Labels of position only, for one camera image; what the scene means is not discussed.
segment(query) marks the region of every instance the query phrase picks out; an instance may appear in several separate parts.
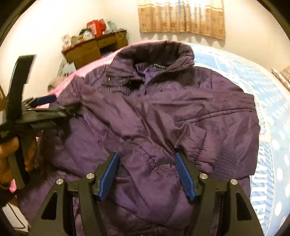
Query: desk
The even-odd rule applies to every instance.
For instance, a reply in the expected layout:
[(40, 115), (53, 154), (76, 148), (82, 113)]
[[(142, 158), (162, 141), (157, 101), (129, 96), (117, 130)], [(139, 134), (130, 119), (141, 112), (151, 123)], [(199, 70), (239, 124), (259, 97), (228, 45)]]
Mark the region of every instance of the desk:
[(89, 64), (101, 58), (101, 53), (116, 51), (127, 46), (126, 30), (102, 35), (76, 44), (74, 47), (65, 49), (62, 54), (68, 63), (74, 63), (75, 68)]

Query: curtain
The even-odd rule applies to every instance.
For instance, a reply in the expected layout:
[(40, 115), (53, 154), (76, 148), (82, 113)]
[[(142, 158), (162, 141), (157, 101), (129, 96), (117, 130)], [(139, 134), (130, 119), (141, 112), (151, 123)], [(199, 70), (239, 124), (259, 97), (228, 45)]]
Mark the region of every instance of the curtain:
[(223, 0), (138, 0), (140, 32), (189, 32), (225, 39)]

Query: blue bedsheet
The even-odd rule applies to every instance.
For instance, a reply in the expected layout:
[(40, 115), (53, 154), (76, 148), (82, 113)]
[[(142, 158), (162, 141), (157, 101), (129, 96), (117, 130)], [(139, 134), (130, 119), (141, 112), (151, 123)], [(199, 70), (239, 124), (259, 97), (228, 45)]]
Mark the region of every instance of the blue bedsheet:
[(212, 47), (188, 43), (195, 65), (222, 74), (255, 97), (261, 132), (251, 203), (264, 235), (273, 236), (290, 212), (290, 102), (256, 63)]

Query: desk drawer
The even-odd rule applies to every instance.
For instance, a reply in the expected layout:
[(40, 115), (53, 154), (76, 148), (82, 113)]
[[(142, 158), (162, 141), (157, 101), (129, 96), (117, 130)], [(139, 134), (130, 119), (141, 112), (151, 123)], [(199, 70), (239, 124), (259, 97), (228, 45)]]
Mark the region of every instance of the desk drawer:
[(116, 42), (117, 42), (116, 36), (112, 36), (109, 38), (104, 38), (104, 39), (98, 40), (98, 46), (99, 46), (99, 48), (103, 48), (103, 47), (109, 46), (109, 45), (116, 43)]

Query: purple jacket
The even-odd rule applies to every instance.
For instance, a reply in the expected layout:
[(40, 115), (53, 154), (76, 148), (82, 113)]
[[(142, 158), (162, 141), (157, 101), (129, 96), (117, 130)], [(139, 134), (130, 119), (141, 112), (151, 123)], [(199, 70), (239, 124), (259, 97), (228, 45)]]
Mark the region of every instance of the purple jacket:
[[(27, 220), (33, 223), (58, 178), (93, 172), (106, 160), (106, 149), (120, 156), (109, 196), (98, 203), (108, 235), (186, 235), (196, 208), (180, 184), (175, 148), (203, 173), (238, 179), (249, 196), (260, 131), (254, 97), (222, 75), (194, 67), (193, 60), (183, 43), (132, 45), (110, 65), (75, 77), (57, 103), (83, 106), (69, 125), (42, 137), (43, 165), (18, 195)], [(77, 200), (74, 208), (81, 236)]]

